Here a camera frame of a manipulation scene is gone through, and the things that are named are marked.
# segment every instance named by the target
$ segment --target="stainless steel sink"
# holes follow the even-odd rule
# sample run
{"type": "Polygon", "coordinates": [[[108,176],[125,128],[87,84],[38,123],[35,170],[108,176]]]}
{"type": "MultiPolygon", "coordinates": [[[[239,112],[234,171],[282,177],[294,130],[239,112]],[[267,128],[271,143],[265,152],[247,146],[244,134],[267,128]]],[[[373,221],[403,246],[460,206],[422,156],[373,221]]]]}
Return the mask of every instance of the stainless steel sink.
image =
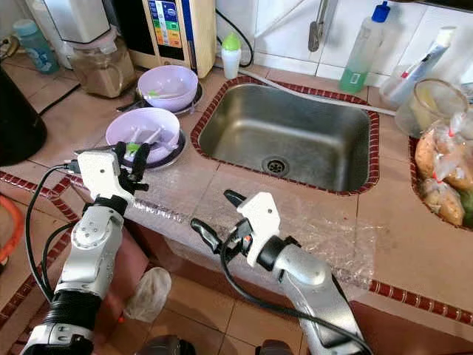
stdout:
{"type": "Polygon", "coordinates": [[[231,87],[199,137],[232,164],[337,192],[368,178],[370,118],[257,84],[231,87]]]}

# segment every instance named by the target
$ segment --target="orange hose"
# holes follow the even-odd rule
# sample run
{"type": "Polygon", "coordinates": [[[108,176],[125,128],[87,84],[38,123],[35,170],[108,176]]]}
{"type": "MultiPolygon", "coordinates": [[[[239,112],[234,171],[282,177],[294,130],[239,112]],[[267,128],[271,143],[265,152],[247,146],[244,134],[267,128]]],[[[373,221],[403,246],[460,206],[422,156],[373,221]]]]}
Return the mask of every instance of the orange hose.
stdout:
{"type": "Polygon", "coordinates": [[[13,253],[18,243],[20,243],[21,236],[23,235],[24,229],[24,218],[21,214],[21,211],[16,207],[16,205],[6,198],[5,196],[0,195],[0,205],[3,206],[12,216],[13,222],[15,223],[15,229],[13,230],[12,236],[0,249],[0,263],[4,261],[10,254],[13,253]]]}

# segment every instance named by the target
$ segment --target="sink drain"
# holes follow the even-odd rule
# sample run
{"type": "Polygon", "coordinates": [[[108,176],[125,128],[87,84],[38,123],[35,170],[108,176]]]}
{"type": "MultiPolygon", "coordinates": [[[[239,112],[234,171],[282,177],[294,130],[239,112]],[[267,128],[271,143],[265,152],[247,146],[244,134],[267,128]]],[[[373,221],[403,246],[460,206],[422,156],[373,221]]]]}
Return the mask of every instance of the sink drain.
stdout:
{"type": "Polygon", "coordinates": [[[281,157],[269,157],[263,160],[262,168],[268,174],[282,177],[289,172],[289,163],[281,157]]]}

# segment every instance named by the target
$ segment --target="blue bottle cap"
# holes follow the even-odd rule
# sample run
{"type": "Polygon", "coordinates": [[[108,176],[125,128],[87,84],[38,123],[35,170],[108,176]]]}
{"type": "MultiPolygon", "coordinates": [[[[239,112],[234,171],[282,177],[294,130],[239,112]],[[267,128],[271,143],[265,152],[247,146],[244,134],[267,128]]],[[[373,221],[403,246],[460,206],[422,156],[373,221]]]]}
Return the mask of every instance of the blue bottle cap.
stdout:
{"type": "Polygon", "coordinates": [[[38,26],[36,26],[33,20],[23,19],[18,20],[13,24],[13,29],[15,30],[18,36],[29,36],[38,31],[38,26]]]}
{"type": "Polygon", "coordinates": [[[385,22],[390,10],[391,7],[387,6],[387,1],[383,1],[382,5],[376,6],[371,19],[374,22],[385,22]]]}

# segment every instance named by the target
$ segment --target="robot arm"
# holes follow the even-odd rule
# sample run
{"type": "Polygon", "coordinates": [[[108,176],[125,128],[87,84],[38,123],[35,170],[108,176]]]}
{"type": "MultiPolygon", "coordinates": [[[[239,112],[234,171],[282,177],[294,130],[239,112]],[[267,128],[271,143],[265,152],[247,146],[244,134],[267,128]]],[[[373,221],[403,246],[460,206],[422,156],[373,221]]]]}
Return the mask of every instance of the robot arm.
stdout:
{"type": "Polygon", "coordinates": [[[113,278],[115,255],[122,242],[123,214],[133,203],[149,146],[135,155],[132,173],[120,169],[125,152],[86,151],[78,156],[84,185],[95,199],[72,230],[72,248],[55,288],[51,309],[33,329],[24,355],[87,355],[93,351],[95,316],[113,278]]]}
{"type": "MultiPolygon", "coordinates": [[[[295,309],[331,323],[362,341],[360,329],[347,300],[332,275],[329,265],[304,251],[291,237],[279,235],[279,214],[273,197],[260,192],[251,199],[231,190],[224,194],[245,218],[238,222],[230,238],[237,245],[226,252],[226,258],[242,253],[254,267],[257,263],[270,271],[295,309]]],[[[191,227],[215,254],[222,242],[204,222],[193,219],[191,227]]],[[[359,354],[360,345],[352,339],[308,319],[299,318],[312,354],[359,354]]]]}

